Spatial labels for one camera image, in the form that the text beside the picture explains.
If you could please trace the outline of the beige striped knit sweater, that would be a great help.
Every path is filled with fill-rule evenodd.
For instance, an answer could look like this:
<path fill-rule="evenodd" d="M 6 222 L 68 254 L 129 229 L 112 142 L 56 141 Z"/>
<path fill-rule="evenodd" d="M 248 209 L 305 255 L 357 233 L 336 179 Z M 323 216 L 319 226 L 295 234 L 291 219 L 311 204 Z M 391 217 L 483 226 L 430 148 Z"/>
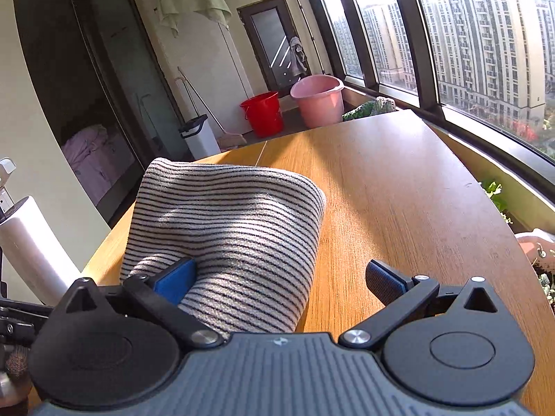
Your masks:
<path fill-rule="evenodd" d="M 143 176 L 121 279 L 188 257 L 182 311 L 227 337 L 293 332 L 309 302 L 325 194 L 276 168 L 158 158 Z"/>

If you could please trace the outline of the white cylindrical air purifier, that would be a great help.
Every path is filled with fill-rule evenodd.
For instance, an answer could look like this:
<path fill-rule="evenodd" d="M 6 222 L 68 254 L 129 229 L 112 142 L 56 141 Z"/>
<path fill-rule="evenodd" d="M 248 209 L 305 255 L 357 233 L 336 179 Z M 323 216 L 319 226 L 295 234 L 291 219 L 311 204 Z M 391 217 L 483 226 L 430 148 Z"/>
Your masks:
<path fill-rule="evenodd" d="M 57 305 L 81 275 L 31 196 L 1 220 L 1 249 L 29 289 L 49 306 Z"/>

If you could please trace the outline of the potted green plant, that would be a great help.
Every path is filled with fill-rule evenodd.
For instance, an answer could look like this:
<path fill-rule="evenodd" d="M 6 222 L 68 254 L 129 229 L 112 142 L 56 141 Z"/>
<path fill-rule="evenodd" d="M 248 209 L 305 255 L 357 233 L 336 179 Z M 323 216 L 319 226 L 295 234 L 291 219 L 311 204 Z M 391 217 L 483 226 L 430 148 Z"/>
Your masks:
<path fill-rule="evenodd" d="M 506 224 L 511 225 L 513 223 L 512 219 L 507 214 L 507 204 L 503 199 L 502 194 L 502 184 L 497 180 L 488 180 L 480 182 L 481 189 L 483 189 L 494 204 L 502 219 Z"/>

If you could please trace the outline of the pink bedding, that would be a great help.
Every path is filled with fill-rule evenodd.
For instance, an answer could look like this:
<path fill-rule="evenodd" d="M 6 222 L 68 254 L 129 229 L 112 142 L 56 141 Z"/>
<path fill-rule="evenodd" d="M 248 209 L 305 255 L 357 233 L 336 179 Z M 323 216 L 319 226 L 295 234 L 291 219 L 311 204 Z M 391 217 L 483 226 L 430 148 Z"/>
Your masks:
<path fill-rule="evenodd" d="M 101 124 L 90 125 L 78 131 L 61 149 L 95 206 L 136 162 L 119 130 L 106 129 Z"/>

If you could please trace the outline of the white trash bin black lid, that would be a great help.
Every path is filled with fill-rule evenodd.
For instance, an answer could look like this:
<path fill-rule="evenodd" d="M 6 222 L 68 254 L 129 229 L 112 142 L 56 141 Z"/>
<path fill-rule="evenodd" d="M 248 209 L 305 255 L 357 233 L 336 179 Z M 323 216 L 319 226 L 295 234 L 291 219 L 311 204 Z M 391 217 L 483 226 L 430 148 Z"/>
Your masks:
<path fill-rule="evenodd" d="M 221 153 L 207 115 L 198 115 L 188 120 L 179 128 L 179 133 L 196 160 Z"/>

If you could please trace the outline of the broom with dustpan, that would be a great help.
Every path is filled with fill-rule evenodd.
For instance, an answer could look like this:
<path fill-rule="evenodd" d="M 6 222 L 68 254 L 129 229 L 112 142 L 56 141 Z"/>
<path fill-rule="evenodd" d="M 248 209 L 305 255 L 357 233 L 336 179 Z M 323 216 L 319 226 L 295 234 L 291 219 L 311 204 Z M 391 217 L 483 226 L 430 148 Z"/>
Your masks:
<path fill-rule="evenodd" d="M 177 68 L 178 73 L 180 74 L 179 77 L 176 77 L 176 81 L 181 81 L 183 83 L 183 87 L 185 88 L 186 92 L 192 91 L 197 100 L 202 104 L 202 106 L 207 110 L 208 115 L 214 119 L 215 124 L 217 124 L 218 129 L 222 132 L 221 136 L 217 139 L 217 143 L 221 149 L 228 151 L 231 149 L 244 147 L 247 145 L 247 140 L 244 138 L 243 134 L 228 131 L 224 125 L 220 122 L 219 118 L 215 115 L 212 111 L 210 106 L 205 99 L 201 97 L 201 94 L 198 90 L 193 86 L 190 80 L 186 77 L 185 73 L 181 70 L 180 67 Z"/>

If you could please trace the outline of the green plush toy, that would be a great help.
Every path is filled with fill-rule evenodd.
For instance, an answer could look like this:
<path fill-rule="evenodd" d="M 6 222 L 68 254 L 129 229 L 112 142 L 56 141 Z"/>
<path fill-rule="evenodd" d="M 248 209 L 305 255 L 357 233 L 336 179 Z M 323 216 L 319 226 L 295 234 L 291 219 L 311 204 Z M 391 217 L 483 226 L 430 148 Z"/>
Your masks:
<path fill-rule="evenodd" d="M 373 115 L 382 115 L 395 112 L 397 110 L 396 103 L 393 99 L 385 97 L 377 97 L 371 101 L 364 102 L 357 108 L 345 113 L 342 116 L 343 121 L 349 121 L 359 118 L 368 118 Z"/>

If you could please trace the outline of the red plastic bucket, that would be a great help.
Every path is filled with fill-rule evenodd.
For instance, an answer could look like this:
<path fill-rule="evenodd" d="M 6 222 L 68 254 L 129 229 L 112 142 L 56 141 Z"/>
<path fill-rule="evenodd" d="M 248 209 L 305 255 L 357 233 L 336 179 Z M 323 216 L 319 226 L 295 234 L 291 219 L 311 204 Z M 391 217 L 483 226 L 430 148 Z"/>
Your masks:
<path fill-rule="evenodd" d="M 284 129 L 279 105 L 279 93 L 269 91 L 256 95 L 240 104 L 245 119 L 259 138 L 271 137 Z"/>

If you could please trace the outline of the pink plastic basin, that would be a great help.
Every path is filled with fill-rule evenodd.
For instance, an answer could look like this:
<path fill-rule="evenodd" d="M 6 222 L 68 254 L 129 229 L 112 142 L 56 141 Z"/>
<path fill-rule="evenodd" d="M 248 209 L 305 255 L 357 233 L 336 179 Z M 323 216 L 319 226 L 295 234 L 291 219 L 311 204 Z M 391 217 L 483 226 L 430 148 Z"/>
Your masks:
<path fill-rule="evenodd" d="M 342 122 L 344 83 L 331 75 L 316 74 L 302 78 L 290 91 L 300 115 L 309 129 Z"/>

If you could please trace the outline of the grey hanging rag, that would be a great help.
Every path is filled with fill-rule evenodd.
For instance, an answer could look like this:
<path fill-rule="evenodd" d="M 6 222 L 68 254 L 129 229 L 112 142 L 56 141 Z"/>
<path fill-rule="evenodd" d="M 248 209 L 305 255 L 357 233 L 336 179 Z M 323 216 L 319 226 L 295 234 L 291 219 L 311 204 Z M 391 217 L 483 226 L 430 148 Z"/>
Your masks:
<path fill-rule="evenodd" d="M 304 77 L 309 74 L 309 65 L 304 47 L 298 37 L 290 39 L 290 62 L 291 72 L 294 77 Z"/>

